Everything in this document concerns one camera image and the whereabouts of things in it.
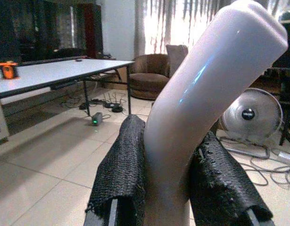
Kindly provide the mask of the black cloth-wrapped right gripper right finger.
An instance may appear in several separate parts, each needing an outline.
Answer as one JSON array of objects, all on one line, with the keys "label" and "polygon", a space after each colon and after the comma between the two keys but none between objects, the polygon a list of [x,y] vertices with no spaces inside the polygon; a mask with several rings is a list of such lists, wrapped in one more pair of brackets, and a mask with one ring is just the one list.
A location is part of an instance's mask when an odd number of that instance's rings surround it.
[{"label": "black cloth-wrapped right gripper right finger", "polygon": [[272,226],[273,214],[211,131],[193,153],[190,202],[198,226]]}]

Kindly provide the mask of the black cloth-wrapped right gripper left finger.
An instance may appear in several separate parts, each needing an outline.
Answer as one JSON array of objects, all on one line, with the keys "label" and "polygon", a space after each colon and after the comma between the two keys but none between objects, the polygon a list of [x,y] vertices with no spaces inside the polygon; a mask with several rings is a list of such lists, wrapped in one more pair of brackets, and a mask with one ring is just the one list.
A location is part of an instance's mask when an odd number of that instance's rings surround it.
[{"label": "black cloth-wrapped right gripper left finger", "polygon": [[86,226],[141,226],[145,211],[143,132],[145,122],[131,114],[97,168],[85,210]]}]

